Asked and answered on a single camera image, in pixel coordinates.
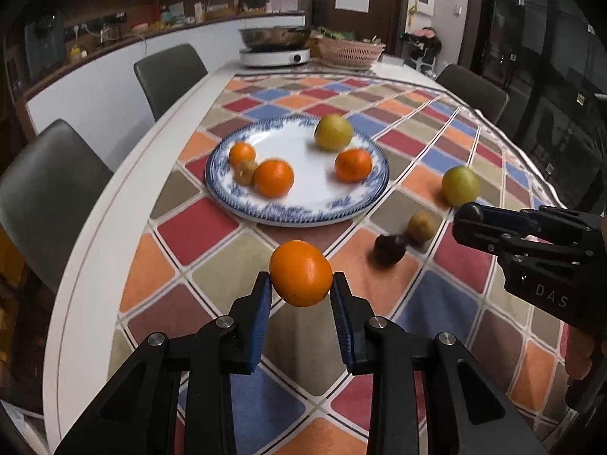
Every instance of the dining table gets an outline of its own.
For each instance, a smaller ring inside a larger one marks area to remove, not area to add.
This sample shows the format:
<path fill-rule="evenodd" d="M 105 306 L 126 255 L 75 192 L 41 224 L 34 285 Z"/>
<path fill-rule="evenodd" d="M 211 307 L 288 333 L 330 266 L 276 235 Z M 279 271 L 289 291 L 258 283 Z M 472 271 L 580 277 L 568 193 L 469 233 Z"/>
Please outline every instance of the dining table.
<path fill-rule="evenodd" d="M 349 220 L 278 227 L 228 212 L 210 195 L 209 155 L 256 121 L 336 113 L 383 152 L 389 182 Z M 354 295 L 405 331 L 454 334 L 540 439 L 569 415 L 568 328 L 505 291 L 495 256 L 460 246 L 442 175 L 466 165 L 478 201 L 511 210 L 561 206 L 537 168 L 496 126 L 430 78 L 377 63 L 366 72 L 322 65 L 245 69 L 230 62 L 203 78 L 148 131 L 116 171 L 69 259 L 44 363 L 44 419 L 54 450 L 89 402 L 149 334 L 195 334 L 225 315 L 268 269 L 273 250 L 303 240 L 345 273 Z M 393 267 L 366 258 L 423 210 L 439 228 Z M 239 455 L 363 454 L 372 378 L 352 376 L 339 351 L 329 298 L 297 308 L 274 297 L 262 359 L 231 379 Z M 175 453 L 183 453 L 187 375 Z M 426 411 L 416 375 L 421 453 Z"/>

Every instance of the blue and white plate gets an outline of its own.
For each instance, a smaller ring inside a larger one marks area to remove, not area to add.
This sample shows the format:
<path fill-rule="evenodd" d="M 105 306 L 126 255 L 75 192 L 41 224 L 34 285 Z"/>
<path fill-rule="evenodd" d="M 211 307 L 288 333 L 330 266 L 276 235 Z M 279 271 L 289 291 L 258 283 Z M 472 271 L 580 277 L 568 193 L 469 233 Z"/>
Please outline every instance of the blue and white plate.
<path fill-rule="evenodd" d="M 335 175 L 336 153 L 320 150 L 314 139 L 318 118 L 294 115 L 257 121 L 223 139 L 206 165 L 206 183 L 216 200 L 239 217 L 271 226 L 324 226 L 350 219 L 372 205 L 388 184 L 388 161 L 368 137 L 355 132 L 348 148 L 364 148 L 373 169 L 360 183 L 346 184 Z M 236 142 L 253 145 L 257 162 L 283 159 L 295 173 L 284 197 L 268 199 L 254 187 L 234 181 L 228 162 Z"/>

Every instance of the human hand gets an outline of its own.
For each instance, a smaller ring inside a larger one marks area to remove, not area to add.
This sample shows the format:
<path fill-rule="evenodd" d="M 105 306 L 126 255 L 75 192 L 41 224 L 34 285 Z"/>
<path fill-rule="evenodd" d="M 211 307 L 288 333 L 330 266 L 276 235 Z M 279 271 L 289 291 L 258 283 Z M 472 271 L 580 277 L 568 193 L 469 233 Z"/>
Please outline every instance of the human hand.
<path fill-rule="evenodd" d="M 582 380 L 590 372 L 593 362 L 590 359 L 595 347 L 592 337 L 577 328 L 569 327 L 567 352 L 565 354 L 565 371 L 575 379 Z M 607 340 L 603 341 L 603 354 L 607 354 Z"/>

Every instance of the pot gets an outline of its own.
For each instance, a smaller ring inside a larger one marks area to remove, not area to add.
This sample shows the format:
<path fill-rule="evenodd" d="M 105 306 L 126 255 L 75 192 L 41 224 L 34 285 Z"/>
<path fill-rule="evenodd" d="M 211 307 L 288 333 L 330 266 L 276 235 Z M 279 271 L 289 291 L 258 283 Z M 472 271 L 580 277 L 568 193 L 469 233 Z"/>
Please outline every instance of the pot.
<path fill-rule="evenodd" d="M 252 51 L 301 50 L 310 37 L 308 27 L 262 27 L 241 29 L 242 41 Z"/>

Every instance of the colorful tablecloth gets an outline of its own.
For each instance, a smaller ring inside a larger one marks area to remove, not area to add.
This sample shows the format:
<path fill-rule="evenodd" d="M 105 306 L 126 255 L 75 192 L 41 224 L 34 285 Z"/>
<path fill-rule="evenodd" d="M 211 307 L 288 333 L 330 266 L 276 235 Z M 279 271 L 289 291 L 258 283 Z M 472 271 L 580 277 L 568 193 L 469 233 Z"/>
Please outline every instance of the colorful tablecloth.
<path fill-rule="evenodd" d="M 252 121 L 338 113 L 372 137 L 390 166 L 388 192 L 355 220 L 282 229 L 239 220 L 208 196 L 204 167 L 229 133 Z M 556 205 L 542 182 L 499 135 L 448 94 L 406 83 L 337 74 L 236 77 L 193 133 L 154 207 L 124 289 L 110 375 L 145 337 L 198 331 L 250 293 L 273 249 L 292 239 L 324 252 L 354 294 L 406 331 L 454 333 L 544 438 L 566 412 L 566 330 L 555 318 L 506 293 L 495 257 L 458 246 L 441 176 L 458 164 L 480 176 L 481 202 L 520 210 Z M 378 234 L 402 231 L 417 210 L 440 222 L 426 252 L 394 268 L 369 267 Z M 417 382 L 418 400 L 423 398 Z M 181 385 L 177 453 L 183 441 L 187 379 Z M 329 299 L 294 308 L 276 299 L 262 363 L 234 376 L 239 455 L 363 454 L 371 378 L 353 378 L 339 354 Z M 425 411 L 418 402 L 421 445 Z"/>

